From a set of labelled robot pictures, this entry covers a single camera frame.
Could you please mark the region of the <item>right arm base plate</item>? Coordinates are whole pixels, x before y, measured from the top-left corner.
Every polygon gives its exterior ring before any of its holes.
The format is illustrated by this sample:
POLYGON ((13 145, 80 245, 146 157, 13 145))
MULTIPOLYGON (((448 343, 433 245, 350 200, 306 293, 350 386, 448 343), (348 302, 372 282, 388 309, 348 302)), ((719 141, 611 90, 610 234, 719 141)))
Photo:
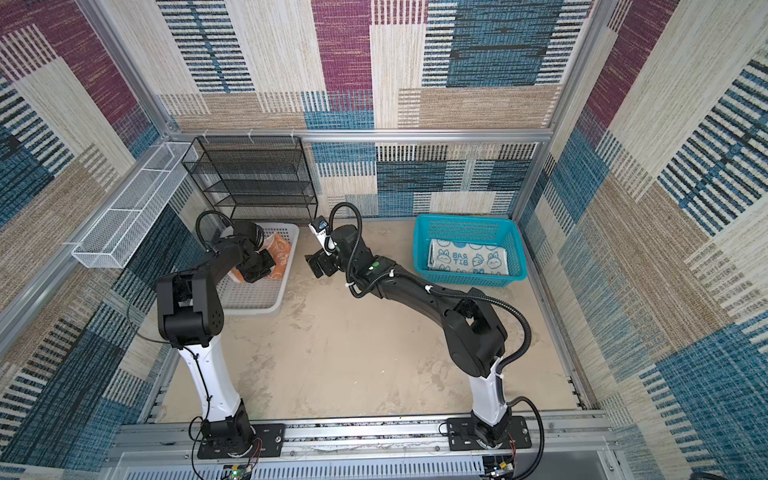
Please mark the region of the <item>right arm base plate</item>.
POLYGON ((444 424, 451 451, 532 447, 530 430, 522 416, 507 415, 495 426, 488 426, 473 416, 448 418, 444 424))

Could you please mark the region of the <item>orange bear print towel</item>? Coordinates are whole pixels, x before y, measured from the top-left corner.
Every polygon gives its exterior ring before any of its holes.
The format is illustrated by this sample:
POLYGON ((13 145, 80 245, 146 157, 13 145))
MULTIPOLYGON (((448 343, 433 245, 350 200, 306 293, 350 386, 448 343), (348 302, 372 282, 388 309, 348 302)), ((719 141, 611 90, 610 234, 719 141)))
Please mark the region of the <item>orange bear print towel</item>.
POLYGON ((263 248, 260 250, 260 253, 268 253, 271 256, 272 263, 270 266, 267 266, 268 262, 262 256, 262 265, 256 271, 254 280, 247 280, 237 268, 233 268, 228 276, 239 283, 253 283, 264 278, 282 280, 286 275, 290 252, 291 244, 280 233, 272 233, 266 238, 263 248))

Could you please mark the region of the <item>teal plastic basket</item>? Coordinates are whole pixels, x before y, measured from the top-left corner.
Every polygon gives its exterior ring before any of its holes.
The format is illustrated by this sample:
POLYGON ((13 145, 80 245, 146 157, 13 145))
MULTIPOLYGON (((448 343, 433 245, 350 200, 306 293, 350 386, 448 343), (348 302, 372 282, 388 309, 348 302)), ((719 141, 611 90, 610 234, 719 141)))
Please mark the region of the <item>teal plastic basket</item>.
POLYGON ((505 287, 527 278, 518 226, 501 218, 418 216, 413 263, 419 275, 439 284, 505 287))

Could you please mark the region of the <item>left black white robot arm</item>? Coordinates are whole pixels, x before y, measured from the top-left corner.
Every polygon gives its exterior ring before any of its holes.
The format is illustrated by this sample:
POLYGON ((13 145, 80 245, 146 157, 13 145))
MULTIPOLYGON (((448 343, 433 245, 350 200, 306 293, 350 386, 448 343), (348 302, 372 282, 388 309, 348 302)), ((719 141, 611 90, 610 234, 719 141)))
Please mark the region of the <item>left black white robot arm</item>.
POLYGON ((195 441, 240 457, 255 448, 256 434, 227 371, 220 338, 225 313, 217 286, 233 270, 255 283, 270 275, 275 261, 264 248, 264 229, 253 222, 206 210, 196 218, 195 234, 206 243, 203 258, 155 280, 158 342, 177 350, 191 373, 202 408, 195 441))

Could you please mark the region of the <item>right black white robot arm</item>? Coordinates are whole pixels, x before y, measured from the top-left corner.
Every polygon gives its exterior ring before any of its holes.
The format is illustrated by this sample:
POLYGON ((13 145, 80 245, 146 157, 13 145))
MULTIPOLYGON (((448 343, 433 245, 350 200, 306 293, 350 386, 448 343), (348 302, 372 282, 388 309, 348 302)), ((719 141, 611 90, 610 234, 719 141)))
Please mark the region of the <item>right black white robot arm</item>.
POLYGON ((335 226, 333 217, 323 216, 309 224, 321 244, 306 258, 313 274, 321 278, 341 272, 353 297, 372 294, 394 301, 440 326, 451 360, 470 380, 473 405, 468 422, 473 431, 461 438, 488 450, 520 448, 510 429, 522 420, 512 410, 532 402, 525 396, 507 400, 502 373, 531 346, 527 318, 508 302, 477 288, 462 292, 430 283, 395 260, 373 254, 363 240, 359 209, 342 202, 332 210, 342 208, 353 213, 354 224, 335 226))

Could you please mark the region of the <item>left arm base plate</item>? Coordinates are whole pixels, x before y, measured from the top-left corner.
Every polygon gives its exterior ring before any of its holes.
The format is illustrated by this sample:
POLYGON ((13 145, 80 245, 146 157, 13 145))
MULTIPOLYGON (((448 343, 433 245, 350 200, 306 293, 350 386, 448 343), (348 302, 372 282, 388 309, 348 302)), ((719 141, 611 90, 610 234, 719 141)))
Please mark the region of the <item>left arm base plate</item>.
POLYGON ((197 448, 199 460, 235 459, 245 462, 259 458, 277 458, 281 455, 286 425, 282 423, 252 424, 249 433, 205 437, 197 448))

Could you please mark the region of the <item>white plastic laundry basket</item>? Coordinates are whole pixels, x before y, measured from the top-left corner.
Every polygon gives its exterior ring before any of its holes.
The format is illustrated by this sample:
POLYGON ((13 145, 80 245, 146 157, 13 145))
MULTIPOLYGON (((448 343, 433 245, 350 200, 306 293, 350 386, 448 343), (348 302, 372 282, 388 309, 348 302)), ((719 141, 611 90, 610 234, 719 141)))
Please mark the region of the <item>white plastic laundry basket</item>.
POLYGON ((267 237, 277 233, 289 245, 283 276, 279 279, 265 277, 255 283, 235 281, 226 276, 218 284, 217 291, 224 310, 229 316, 275 316, 279 313, 287 288, 292 263, 299 238, 299 227, 291 223, 263 223, 267 237))

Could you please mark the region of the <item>teal bicycle print towel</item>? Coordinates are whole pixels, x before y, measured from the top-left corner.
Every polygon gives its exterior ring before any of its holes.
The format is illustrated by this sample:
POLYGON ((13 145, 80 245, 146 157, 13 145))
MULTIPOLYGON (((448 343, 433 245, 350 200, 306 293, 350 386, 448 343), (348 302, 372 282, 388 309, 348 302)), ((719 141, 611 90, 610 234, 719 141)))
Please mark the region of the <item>teal bicycle print towel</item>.
POLYGON ((509 275, 504 248, 440 239, 430 241, 427 268, 454 273, 509 275))

